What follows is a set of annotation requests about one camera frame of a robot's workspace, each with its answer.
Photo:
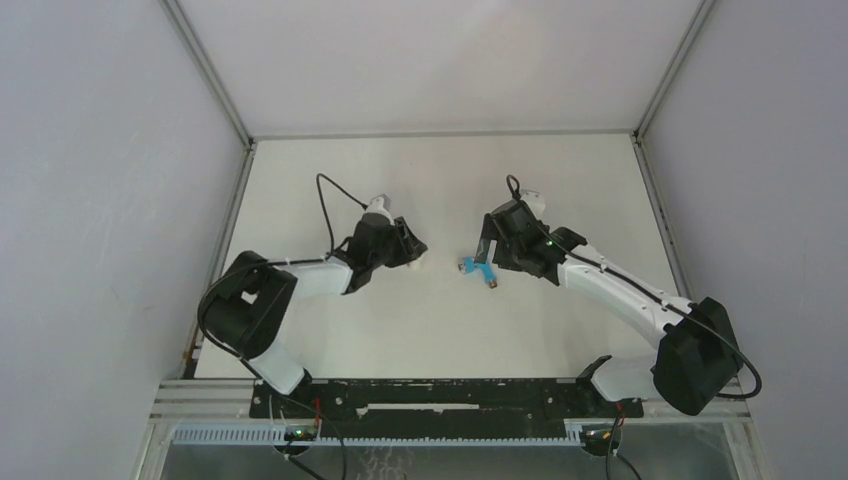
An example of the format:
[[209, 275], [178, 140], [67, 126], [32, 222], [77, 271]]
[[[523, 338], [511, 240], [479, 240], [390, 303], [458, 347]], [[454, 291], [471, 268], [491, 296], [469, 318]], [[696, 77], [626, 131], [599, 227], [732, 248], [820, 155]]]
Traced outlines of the blue plastic water faucet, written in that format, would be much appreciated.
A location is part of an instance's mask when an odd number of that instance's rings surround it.
[[474, 257], [462, 257], [458, 263], [458, 270], [463, 275], [479, 272], [484, 280], [484, 283], [490, 288], [498, 287], [498, 280], [492, 265], [488, 261], [478, 262]]

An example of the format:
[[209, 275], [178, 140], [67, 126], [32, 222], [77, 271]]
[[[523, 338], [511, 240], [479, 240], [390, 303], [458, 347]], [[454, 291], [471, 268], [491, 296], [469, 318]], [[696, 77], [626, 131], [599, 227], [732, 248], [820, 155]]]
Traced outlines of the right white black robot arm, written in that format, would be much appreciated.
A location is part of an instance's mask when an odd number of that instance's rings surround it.
[[625, 399], [659, 398], [695, 416], [723, 396], [745, 364], [719, 301], [689, 300], [632, 277], [582, 235], [551, 229], [523, 200], [512, 199], [484, 216], [475, 260], [583, 294], [652, 347], [647, 356], [607, 355], [586, 368], [589, 382], [577, 393], [589, 415], [605, 415]]

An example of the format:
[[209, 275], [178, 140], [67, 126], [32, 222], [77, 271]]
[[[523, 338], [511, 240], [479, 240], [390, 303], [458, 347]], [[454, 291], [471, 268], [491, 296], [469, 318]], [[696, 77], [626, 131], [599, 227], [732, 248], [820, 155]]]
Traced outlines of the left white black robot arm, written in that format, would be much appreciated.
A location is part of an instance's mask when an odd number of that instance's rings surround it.
[[270, 260], [241, 252], [201, 296], [197, 323], [206, 340], [236, 358], [274, 392], [290, 417], [305, 414], [311, 375], [278, 335], [295, 300], [343, 296], [367, 285], [379, 268], [407, 266], [428, 250], [402, 217], [366, 214], [352, 235], [320, 259]]

